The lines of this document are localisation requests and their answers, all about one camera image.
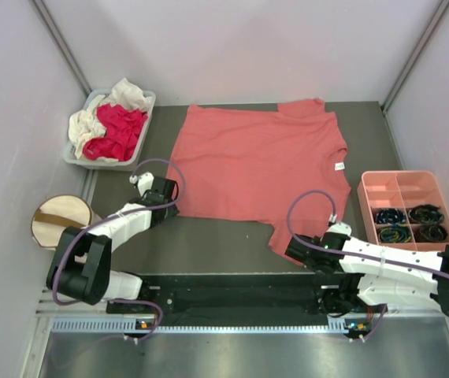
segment white cloth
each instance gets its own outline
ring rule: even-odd
[[[109,96],[100,94],[91,100],[86,109],[74,113],[69,119],[69,139],[76,148],[74,151],[76,158],[86,159],[83,156],[84,145],[88,140],[106,134],[106,128],[97,119],[97,108],[105,104],[121,105],[128,111],[140,109],[141,112],[147,112],[153,105],[153,98],[144,97],[142,89],[123,78],[113,87]],[[107,157],[99,157],[97,160],[117,161]]]
[[[69,119],[69,140],[76,150],[76,158],[83,157],[83,147],[88,140],[104,136],[106,127],[97,119],[97,108],[105,95],[100,94],[91,100],[90,105],[70,116]]]
[[[100,103],[105,104],[121,105],[129,112],[135,109],[146,112],[153,105],[153,98],[144,97],[142,89],[123,78],[113,87],[109,97]]]

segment pink cloth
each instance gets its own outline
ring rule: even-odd
[[[180,215],[271,224],[269,246],[284,256],[286,215],[304,191],[327,191],[343,216],[351,187],[335,163],[346,154],[336,115],[321,100],[279,104],[278,112],[190,106],[171,157],[187,181]],[[174,169],[167,177],[180,184]],[[294,229],[322,235],[331,212],[328,200],[311,195],[293,213]]]
[[[97,118],[106,127],[106,135],[88,140],[83,147],[84,156],[90,160],[115,158],[127,161],[132,158],[147,113],[139,109],[129,112],[121,105],[107,104],[97,108]]]

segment t-shirt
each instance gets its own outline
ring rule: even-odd
[[[288,209],[304,191],[327,191],[342,218],[351,187],[336,164],[346,154],[336,115],[321,100],[279,104],[277,112],[190,106],[171,157],[187,181],[180,215],[271,224],[269,246],[284,256]],[[181,184],[175,169],[167,177]],[[322,235],[331,212],[325,197],[311,195],[294,211],[293,228]]]

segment white plastic basket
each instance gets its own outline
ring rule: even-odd
[[[96,91],[93,91],[88,96],[86,102],[84,103],[83,109],[86,109],[88,105],[90,104],[91,100],[93,100],[98,95],[110,95],[111,90],[110,89],[98,89]],[[143,148],[144,139],[147,135],[147,130],[149,128],[149,124],[151,123],[151,116],[153,114],[153,108],[154,108],[154,102],[156,101],[156,95],[153,92],[150,91],[144,91],[145,97],[152,97],[153,98],[153,104],[152,106],[147,110],[147,120],[143,125],[143,130],[140,132],[139,135],[139,141],[137,141],[137,146],[135,146],[135,150],[133,152],[132,157],[127,161],[115,161],[112,163],[108,163],[105,161],[92,161],[88,160],[85,157],[82,159],[78,159],[76,155],[74,155],[74,151],[76,148],[73,146],[72,142],[69,140],[67,142],[67,145],[64,149],[64,161],[69,164],[75,164],[80,165],[81,167],[87,168],[87,169],[108,169],[111,171],[132,171],[137,161],[139,160],[140,151]]]

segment gray floor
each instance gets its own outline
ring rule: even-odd
[[[276,110],[275,104],[218,106],[229,109]],[[344,220],[353,235],[366,238],[356,188],[368,170],[399,169],[378,102],[330,102],[327,111],[337,115],[347,141],[345,175],[353,191]],[[186,106],[154,108],[150,130],[140,160],[170,158],[186,117]],[[153,174],[165,175],[166,167],[152,165]],[[128,172],[101,171],[92,208],[101,216],[118,211],[135,189]],[[113,255],[113,269],[137,273],[300,272],[301,267],[268,248],[272,228],[255,222],[232,222],[178,217],[135,236]]]
[[[52,335],[58,365],[102,337]],[[441,317],[386,319],[369,342],[342,335],[156,335],[134,346],[105,341],[67,369],[46,354],[41,378],[360,377],[449,378],[447,327]]]

